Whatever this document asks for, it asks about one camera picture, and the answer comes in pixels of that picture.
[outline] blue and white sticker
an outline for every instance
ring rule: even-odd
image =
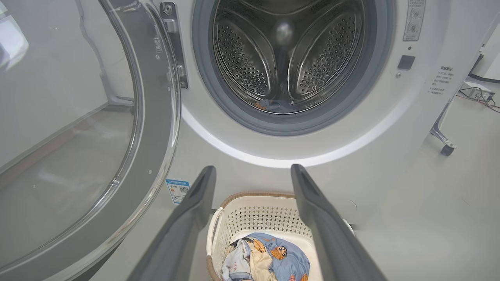
[[[165,179],[166,186],[172,196],[174,204],[179,205],[189,191],[189,182],[182,180]]]

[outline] black wheel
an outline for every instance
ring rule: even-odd
[[[450,156],[450,154],[452,154],[452,152],[455,150],[455,148],[453,147],[449,147],[448,145],[445,145],[442,149],[441,149],[441,154],[444,155],[444,156]]]

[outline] transparent door glass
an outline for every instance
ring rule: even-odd
[[[98,1],[0,2],[0,269],[102,198],[134,130],[128,61]]]

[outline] washing machine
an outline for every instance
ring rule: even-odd
[[[304,166],[362,225],[479,56],[500,2],[0,2],[0,280],[84,278],[159,190],[212,208]]]

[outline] laundry basket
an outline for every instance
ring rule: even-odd
[[[323,280],[313,235],[299,217],[295,196],[275,192],[241,192],[221,204],[208,227],[206,265],[214,281],[222,280],[221,269],[229,253],[229,244],[254,232],[297,245],[309,259],[309,280]]]

